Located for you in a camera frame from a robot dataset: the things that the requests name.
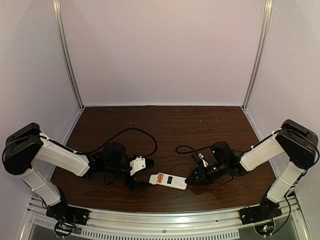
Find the white remote control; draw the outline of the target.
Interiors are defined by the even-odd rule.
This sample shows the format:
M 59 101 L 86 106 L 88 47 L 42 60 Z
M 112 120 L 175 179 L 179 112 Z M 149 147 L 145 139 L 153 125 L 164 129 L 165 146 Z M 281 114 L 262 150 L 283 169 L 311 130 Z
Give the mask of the white remote control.
M 163 179 L 162 183 L 157 182 L 158 175 L 160 175 L 160 174 L 164 175 L 164 177 L 162 178 Z M 176 176 L 176 175 L 171 175 L 171 174 L 159 172 L 157 174 L 152 174 L 150 176 L 149 183 L 152 185 L 160 185 L 160 186 L 167 187 L 167 188 L 185 191 L 188 186 L 185 183 L 185 180 L 186 180 L 185 177 L 180 177 L 180 176 Z

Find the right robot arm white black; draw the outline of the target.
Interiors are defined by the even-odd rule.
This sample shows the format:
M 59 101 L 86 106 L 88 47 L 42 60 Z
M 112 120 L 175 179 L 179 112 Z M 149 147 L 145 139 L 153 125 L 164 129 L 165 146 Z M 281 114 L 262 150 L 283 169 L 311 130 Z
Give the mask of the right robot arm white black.
M 319 138 L 315 132 L 287 119 L 279 129 L 240 155 L 236 155 L 226 141 L 208 146 L 215 164 L 206 164 L 198 149 L 190 151 L 198 166 L 185 182 L 188 185 L 207 186 L 226 174 L 242 177 L 266 162 L 286 158 L 287 164 L 260 202 L 262 207 L 275 208 L 300 178 L 317 163 L 320 158 L 318 144 Z

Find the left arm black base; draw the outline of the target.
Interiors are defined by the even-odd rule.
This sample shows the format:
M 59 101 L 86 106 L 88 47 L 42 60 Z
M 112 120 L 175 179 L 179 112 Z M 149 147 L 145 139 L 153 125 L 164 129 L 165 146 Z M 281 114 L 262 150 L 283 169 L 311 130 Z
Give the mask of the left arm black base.
M 42 201 L 42 206 L 46 209 L 46 216 L 57 221 L 53 227 L 55 234 L 64 239 L 71 235 L 76 225 L 85 226 L 87 224 L 90 211 L 68 205 L 63 191 L 59 187 L 57 189 L 60 193 L 60 202 L 49 206 Z

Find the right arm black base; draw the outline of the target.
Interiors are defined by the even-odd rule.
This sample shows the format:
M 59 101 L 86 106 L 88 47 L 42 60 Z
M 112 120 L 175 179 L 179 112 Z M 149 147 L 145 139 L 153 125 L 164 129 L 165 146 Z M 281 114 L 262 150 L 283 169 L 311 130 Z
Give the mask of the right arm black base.
M 254 227 L 256 233 L 262 237 L 270 237 L 276 231 L 275 217 L 282 215 L 280 204 L 268 199 L 267 193 L 263 195 L 259 205 L 247 205 L 238 211 L 242 225 L 267 221 Z

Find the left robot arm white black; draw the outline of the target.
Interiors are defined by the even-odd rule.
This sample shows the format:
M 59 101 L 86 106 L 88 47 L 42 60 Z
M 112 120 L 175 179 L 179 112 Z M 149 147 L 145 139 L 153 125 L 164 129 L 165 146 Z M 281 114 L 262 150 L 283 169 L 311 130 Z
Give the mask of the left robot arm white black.
M 134 191 L 146 186 L 146 182 L 136 180 L 136 173 L 152 169 L 155 162 L 151 159 L 151 153 L 128 157 L 126 147 L 115 141 L 128 131 L 140 132 L 150 137 L 155 145 L 158 144 L 150 133 L 128 127 L 96 149 L 80 152 L 50 138 L 37 123 L 31 122 L 6 139 L 1 160 L 9 174 L 22 179 L 49 207 L 64 206 L 66 199 L 63 191 L 36 169 L 35 161 L 49 163 L 87 180 L 122 178 L 125 185 Z

